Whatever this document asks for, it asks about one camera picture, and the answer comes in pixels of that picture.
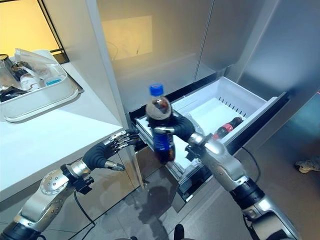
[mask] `soda bottle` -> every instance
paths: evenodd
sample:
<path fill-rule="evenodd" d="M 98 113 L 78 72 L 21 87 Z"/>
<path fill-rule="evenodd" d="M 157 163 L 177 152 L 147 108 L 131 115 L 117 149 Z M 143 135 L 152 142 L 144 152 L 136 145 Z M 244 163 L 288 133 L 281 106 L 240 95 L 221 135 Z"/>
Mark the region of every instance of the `soda bottle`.
<path fill-rule="evenodd" d="M 172 108 L 169 100 L 163 96 L 164 87 L 162 84 L 151 85 L 150 94 L 152 99 L 146 105 L 145 111 L 151 126 L 154 153 L 162 164 L 166 164 L 173 162 L 176 157 L 174 137 L 170 134 L 156 133 L 154 127 L 168 126 Z"/>
<path fill-rule="evenodd" d="M 228 133 L 230 133 L 233 129 L 235 129 L 237 126 L 239 126 L 243 122 L 242 118 L 237 116 L 232 121 L 224 124 L 223 126 L 219 127 L 217 131 L 214 133 L 213 138 L 214 139 L 222 139 L 224 136 L 226 136 Z"/>

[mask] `window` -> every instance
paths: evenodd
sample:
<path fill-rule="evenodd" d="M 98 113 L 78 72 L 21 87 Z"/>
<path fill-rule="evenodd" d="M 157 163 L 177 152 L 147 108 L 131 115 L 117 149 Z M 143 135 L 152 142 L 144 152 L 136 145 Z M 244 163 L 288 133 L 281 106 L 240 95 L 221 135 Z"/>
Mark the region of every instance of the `window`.
<path fill-rule="evenodd" d="M 0 35 L 1 54 L 47 49 L 59 63 L 69 61 L 42 0 L 0 0 Z"/>

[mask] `blue bottle cap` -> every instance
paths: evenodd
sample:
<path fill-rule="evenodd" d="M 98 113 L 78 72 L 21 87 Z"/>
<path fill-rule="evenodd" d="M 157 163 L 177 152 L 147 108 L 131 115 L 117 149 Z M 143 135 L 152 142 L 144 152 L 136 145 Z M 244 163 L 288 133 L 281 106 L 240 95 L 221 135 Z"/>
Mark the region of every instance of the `blue bottle cap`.
<path fill-rule="evenodd" d="M 150 86 L 150 94 L 158 97 L 164 94 L 164 86 L 161 83 L 155 83 Z"/>

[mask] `white plastic tray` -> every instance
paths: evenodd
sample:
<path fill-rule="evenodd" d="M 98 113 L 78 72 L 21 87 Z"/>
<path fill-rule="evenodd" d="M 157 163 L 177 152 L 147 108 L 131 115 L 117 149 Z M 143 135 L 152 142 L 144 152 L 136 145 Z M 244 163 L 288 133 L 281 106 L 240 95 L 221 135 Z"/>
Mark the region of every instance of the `white plastic tray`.
<path fill-rule="evenodd" d="M 262 99 L 235 82 L 221 77 L 219 80 L 184 96 L 172 104 L 172 108 L 182 115 L 191 115 L 202 128 L 205 135 L 214 133 L 219 127 L 230 122 L 234 117 L 242 117 L 243 122 L 220 141 L 227 145 L 244 129 L 261 116 L 275 101 Z M 146 117 L 137 119 L 143 140 L 152 148 L 152 135 Z M 176 158 L 174 163 L 167 164 L 168 169 L 179 180 L 191 172 L 198 164 L 186 159 L 188 145 L 174 136 Z"/>
<path fill-rule="evenodd" d="M 34 52 L 55 60 L 47 50 Z M 8 122 L 22 121 L 74 99 L 79 93 L 77 87 L 74 86 L 60 65 L 57 65 L 56 70 L 64 76 L 60 82 L 1 102 L 0 108 L 3 118 Z"/>

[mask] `white drawer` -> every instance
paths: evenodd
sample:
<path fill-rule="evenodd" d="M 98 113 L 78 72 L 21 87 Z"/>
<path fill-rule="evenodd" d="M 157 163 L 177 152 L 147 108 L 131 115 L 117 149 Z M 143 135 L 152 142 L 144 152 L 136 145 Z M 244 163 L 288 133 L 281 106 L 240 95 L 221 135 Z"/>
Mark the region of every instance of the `white drawer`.
<path fill-rule="evenodd" d="M 191 118 L 196 131 L 205 135 L 214 133 L 234 117 L 242 117 L 243 122 L 220 139 L 230 153 L 234 154 L 277 112 L 277 110 L 271 110 L 271 108 L 280 99 L 285 102 L 283 96 L 284 94 L 279 97 L 275 96 L 266 101 L 226 77 L 221 77 L 219 80 L 174 101 L 172 107 L 187 118 Z M 153 148 L 147 118 L 145 116 L 141 117 L 136 120 L 136 123 L 142 140 Z M 183 184 L 188 177 L 202 167 L 202 164 L 197 159 L 191 163 L 185 158 L 187 143 L 176 136 L 174 137 L 174 143 L 176 149 L 175 161 L 169 162 L 166 166 L 179 183 Z"/>

